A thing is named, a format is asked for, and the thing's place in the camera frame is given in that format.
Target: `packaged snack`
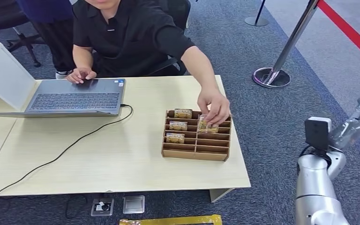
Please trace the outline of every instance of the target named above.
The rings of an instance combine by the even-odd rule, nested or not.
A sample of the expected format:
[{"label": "packaged snack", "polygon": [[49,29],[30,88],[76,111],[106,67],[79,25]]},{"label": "packaged snack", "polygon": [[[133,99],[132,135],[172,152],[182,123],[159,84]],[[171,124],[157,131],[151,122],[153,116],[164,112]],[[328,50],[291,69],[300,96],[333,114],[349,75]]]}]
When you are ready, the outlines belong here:
[{"label": "packaged snack", "polygon": [[184,134],[166,134],[166,143],[184,144]]},{"label": "packaged snack", "polygon": [[191,119],[192,118],[192,109],[175,109],[174,110],[175,118]]},{"label": "packaged snack", "polygon": [[208,125],[205,118],[207,115],[199,115],[198,129],[199,134],[215,134],[218,132],[218,125]]},{"label": "packaged snack", "polygon": [[142,225],[142,223],[138,220],[121,219],[119,225]]},{"label": "packaged snack", "polygon": [[187,131],[187,122],[170,121],[169,130],[182,130]]}]

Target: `black pants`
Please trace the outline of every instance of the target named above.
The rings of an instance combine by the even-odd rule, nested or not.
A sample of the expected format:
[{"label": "black pants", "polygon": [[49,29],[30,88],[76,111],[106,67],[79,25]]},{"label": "black pants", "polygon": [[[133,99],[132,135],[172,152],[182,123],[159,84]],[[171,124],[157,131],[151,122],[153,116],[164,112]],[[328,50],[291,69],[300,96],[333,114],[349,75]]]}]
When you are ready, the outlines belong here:
[{"label": "black pants", "polygon": [[49,46],[56,70],[65,72],[74,69],[75,64],[72,57],[73,20],[54,21],[53,23],[31,22]]}]

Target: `office chair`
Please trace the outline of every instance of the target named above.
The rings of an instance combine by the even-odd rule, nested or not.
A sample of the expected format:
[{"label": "office chair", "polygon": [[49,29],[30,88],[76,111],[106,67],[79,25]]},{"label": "office chair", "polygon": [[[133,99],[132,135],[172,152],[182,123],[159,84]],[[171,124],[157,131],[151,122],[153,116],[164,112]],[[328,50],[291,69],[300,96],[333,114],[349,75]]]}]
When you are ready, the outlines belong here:
[{"label": "office chair", "polygon": [[24,36],[21,32],[16,29],[16,26],[27,23],[29,20],[25,14],[21,11],[15,0],[0,0],[0,30],[13,28],[18,35],[19,39],[7,40],[9,43],[8,50],[13,52],[14,50],[25,46],[28,49],[32,59],[34,60],[34,66],[40,67],[41,64],[38,62],[33,52],[32,44],[45,44],[42,40],[37,40],[40,36],[33,35],[30,37]]},{"label": "office chair", "polygon": [[[173,18],[174,24],[184,32],[191,9],[189,0],[157,0],[157,2],[162,9]],[[184,75],[186,73],[187,69],[182,61],[177,60],[176,58],[170,58],[156,66],[150,74],[174,64],[179,65],[180,69],[178,75]]]}]

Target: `black cable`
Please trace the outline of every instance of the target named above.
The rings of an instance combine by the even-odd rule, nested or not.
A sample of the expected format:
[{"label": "black cable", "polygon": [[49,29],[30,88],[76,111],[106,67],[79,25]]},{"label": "black cable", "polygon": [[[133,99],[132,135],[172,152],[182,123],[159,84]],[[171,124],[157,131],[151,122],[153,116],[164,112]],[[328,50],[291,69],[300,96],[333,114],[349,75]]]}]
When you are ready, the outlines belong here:
[{"label": "black cable", "polygon": [[41,196],[35,196],[35,197],[28,197],[28,196],[12,196],[12,197],[0,197],[0,200],[11,200],[11,199],[27,199],[27,200],[34,200],[34,199],[42,199],[42,198],[47,198],[48,195],[41,195]]},{"label": "black cable", "polygon": [[78,197],[79,195],[72,195],[68,200],[67,200],[67,203],[66,203],[66,210],[65,210],[65,215],[66,215],[66,218],[67,219],[73,219],[75,217],[77,217],[79,215],[79,213],[81,213],[82,211],[82,208],[85,207],[87,204],[88,204],[88,198],[86,195],[80,195],[82,196],[84,199],[85,199],[85,203],[82,204],[81,207],[79,207],[78,211],[75,213],[74,216],[70,217],[68,215],[68,206],[69,206],[69,202],[71,201],[71,199],[73,199],[74,197]]},{"label": "black cable", "polygon": [[80,141],[80,140],[83,139],[84,137],[87,137],[87,136],[89,136],[89,135],[91,135],[91,134],[94,134],[95,132],[99,131],[100,129],[102,129],[102,128],[105,127],[105,126],[108,126],[108,125],[111,125],[111,124],[114,124],[114,123],[119,123],[119,122],[127,119],[129,116],[131,116],[131,115],[133,114],[133,107],[132,107],[132,106],[127,105],[127,104],[121,104],[120,106],[121,106],[121,107],[130,107],[130,113],[129,113],[127,116],[125,116],[124,118],[120,119],[120,120],[117,120],[117,121],[114,121],[114,122],[111,122],[111,123],[104,124],[104,125],[102,125],[101,127],[99,127],[98,129],[96,129],[96,130],[94,130],[94,131],[92,131],[92,132],[90,132],[90,133],[88,133],[88,134],[85,134],[84,136],[78,138],[78,140],[76,140],[74,143],[72,143],[70,146],[68,146],[68,147],[67,147],[59,156],[57,156],[54,160],[52,160],[52,161],[50,161],[50,162],[47,162],[47,163],[45,163],[45,164],[42,164],[42,165],[40,165],[40,166],[38,166],[38,167],[35,167],[33,170],[29,171],[26,175],[24,175],[24,176],[23,176],[21,179],[19,179],[18,181],[14,182],[14,183],[12,183],[12,184],[9,184],[9,185],[7,185],[6,187],[2,188],[2,189],[0,190],[0,192],[2,192],[2,191],[5,190],[6,188],[9,188],[9,187],[17,184],[18,182],[22,181],[24,178],[26,178],[30,173],[34,172],[35,170],[37,170],[37,169],[39,169],[39,168],[41,168],[41,167],[43,167],[43,166],[45,166],[45,165],[48,165],[48,164],[50,164],[50,163],[55,162],[55,161],[56,161],[57,159],[59,159],[64,153],[66,153],[66,151],[67,151],[68,149],[70,149],[72,146],[74,146],[76,143],[78,143],[78,141]]},{"label": "black cable", "polygon": [[305,148],[303,149],[303,151],[301,151],[301,153],[300,153],[300,155],[299,155],[299,158],[304,155],[304,153],[307,151],[307,149],[308,149],[309,147],[311,147],[311,145],[305,147]]}]

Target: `finger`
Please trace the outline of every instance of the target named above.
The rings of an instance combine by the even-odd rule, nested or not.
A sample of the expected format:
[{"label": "finger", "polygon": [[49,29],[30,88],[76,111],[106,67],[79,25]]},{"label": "finger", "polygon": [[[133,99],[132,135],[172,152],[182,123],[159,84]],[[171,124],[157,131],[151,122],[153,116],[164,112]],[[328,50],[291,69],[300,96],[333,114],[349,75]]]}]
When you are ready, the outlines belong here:
[{"label": "finger", "polygon": [[71,83],[75,83],[75,80],[73,79],[73,77],[72,77],[71,74],[68,75],[68,76],[66,77],[66,79],[67,79],[69,82],[71,82]]},{"label": "finger", "polygon": [[208,113],[208,116],[206,117],[206,121],[208,124],[211,124],[210,121],[215,118],[219,112],[220,112],[220,103],[217,101],[213,101],[212,105],[210,106],[210,112]]},{"label": "finger", "polygon": [[83,83],[83,80],[82,80],[82,78],[79,78],[79,76],[77,76],[77,75],[73,75],[73,76],[71,76],[72,77],[72,79],[74,79],[74,81],[75,81],[75,83]]},{"label": "finger", "polygon": [[75,69],[70,75],[81,78],[81,72],[78,69]]},{"label": "finger", "polygon": [[221,112],[213,118],[210,123],[212,123],[212,125],[220,126],[220,124],[222,124],[229,116],[230,112],[228,110],[221,110]]},{"label": "finger", "polygon": [[207,115],[209,113],[209,109],[206,105],[206,101],[204,101],[204,99],[202,98],[199,98],[197,103],[199,108],[201,109],[202,115]]},{"label": "finger", "polygon": [[93,79],[97,76],[96,72],[90,71],[89,74],[86,76],[86,80]]}]

